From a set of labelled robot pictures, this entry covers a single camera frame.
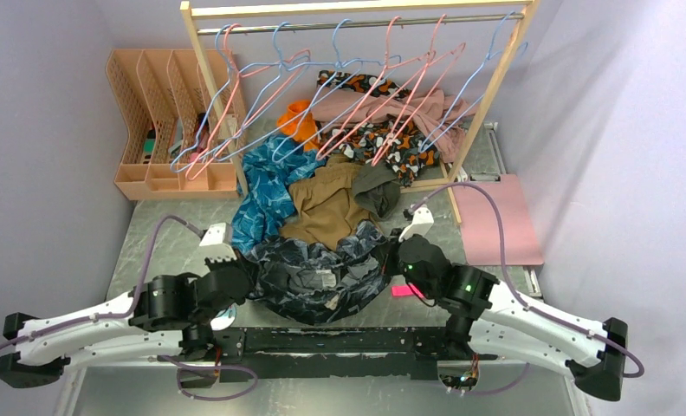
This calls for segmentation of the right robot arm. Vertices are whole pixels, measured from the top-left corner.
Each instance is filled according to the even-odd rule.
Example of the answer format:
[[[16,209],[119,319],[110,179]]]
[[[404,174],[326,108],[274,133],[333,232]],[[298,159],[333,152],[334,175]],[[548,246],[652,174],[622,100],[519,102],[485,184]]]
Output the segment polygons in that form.
[[[452,263],[420,235],[395,241],[385,270],[449,313],[443,348],[450,357],[511,357],[565,375],[593,398],[621,399],[626,322],[581,318],[524,296],[485,270]]]

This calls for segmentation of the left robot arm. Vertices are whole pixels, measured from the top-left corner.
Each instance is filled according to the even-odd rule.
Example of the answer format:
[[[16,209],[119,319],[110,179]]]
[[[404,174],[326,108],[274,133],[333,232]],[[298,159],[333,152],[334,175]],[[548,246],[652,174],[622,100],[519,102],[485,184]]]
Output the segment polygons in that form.
[[[239,260],[205,263],[209,270],[202,276],[155,276],[71,314],[44,319],[7,315],[3,336],[14,350],[0,356],[0,380],[14,388],[34,388],[100,362],[148,355],[208,358],[217,348],[212,320],[243,304],[256,282]]]

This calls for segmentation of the dark leaf print shorts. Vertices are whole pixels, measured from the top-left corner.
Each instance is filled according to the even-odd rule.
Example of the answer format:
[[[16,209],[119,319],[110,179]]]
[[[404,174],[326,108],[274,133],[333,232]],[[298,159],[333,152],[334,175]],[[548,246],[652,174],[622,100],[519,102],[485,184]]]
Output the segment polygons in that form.
[[[244,255],[256,286],[248,298],[306,325],[358,314],[390,284],[385,266],[392,241],[369,220],[335,248],[273,236]]]

